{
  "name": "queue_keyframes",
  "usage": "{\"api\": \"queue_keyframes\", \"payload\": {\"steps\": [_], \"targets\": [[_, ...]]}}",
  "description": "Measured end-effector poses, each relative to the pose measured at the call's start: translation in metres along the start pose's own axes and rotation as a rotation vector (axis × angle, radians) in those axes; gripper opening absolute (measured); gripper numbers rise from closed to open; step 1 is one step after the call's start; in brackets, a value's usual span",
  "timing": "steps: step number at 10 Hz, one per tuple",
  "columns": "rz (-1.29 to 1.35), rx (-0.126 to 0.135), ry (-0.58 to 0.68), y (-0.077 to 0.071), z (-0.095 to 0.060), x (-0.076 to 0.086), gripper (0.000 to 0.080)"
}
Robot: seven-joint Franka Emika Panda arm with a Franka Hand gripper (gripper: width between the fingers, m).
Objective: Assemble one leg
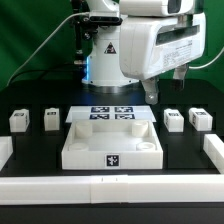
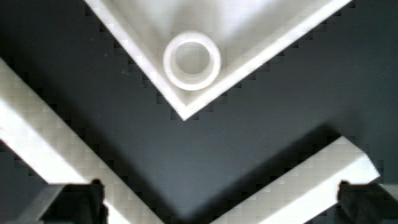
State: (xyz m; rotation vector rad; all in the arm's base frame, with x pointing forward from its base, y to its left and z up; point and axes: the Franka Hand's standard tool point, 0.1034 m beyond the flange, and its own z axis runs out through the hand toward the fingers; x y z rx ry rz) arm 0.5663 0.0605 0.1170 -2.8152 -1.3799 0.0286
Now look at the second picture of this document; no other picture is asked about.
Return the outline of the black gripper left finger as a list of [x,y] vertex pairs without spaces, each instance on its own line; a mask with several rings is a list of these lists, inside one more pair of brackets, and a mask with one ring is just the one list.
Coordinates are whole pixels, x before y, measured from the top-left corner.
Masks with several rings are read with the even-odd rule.
[[109,224],[106,185],[49,185],[17,218],[17,224]]

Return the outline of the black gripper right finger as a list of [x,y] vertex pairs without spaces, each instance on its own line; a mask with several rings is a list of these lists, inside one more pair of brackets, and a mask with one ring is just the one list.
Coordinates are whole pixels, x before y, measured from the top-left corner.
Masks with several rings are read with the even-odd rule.
[[344,182],[338,204],[306,224],[398,224],[398,184]]

